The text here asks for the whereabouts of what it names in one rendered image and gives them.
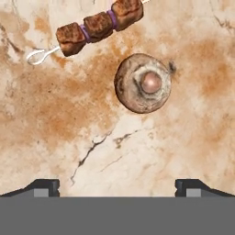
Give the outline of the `brown mushroom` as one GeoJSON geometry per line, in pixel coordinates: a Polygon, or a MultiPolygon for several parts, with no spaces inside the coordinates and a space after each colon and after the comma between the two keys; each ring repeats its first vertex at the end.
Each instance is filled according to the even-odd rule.
{"type": "Polygon", "coordinates": [[[148,114],[161,108],[170,96],[171,73],[154,57],[135,53],[118,66],[114,86],[123,106],[148,114]]]}

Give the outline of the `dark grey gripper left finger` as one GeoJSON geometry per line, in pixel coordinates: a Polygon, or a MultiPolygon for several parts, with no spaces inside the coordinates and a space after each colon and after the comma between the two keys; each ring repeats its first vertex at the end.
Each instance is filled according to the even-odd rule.
{"type": "Polygon", "coordinates": [[[31,197],[59,197],[59,179],[36,179],[25,188],[0,195],[0,197],[31,196],[31,197]]]}

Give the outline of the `meat kebab skewer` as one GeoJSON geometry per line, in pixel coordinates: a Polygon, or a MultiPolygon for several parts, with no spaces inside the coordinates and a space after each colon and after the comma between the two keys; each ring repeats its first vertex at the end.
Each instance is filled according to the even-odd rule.
{"type": "Polygon", "coordinates": [[[31,65],[39,65],[52,53],[60,50],[65,57],[79,53],[86,44],[109,37],[143,18],[143,5],[150,0],[116,0],[109,10],[85,17],[84,23],[76,22],[57,28],[59,45],[51,50],[34,50],[27,56],[31,65]]]}

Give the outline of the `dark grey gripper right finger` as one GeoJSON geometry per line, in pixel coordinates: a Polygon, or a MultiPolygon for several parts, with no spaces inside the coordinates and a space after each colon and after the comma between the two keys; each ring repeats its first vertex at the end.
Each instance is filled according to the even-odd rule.
{"type": "Polygon", "coordinates": [[[176,197],[234,197],[232,194],[210,188],[199,179],[176,179],[174,186],[176,197]]]}

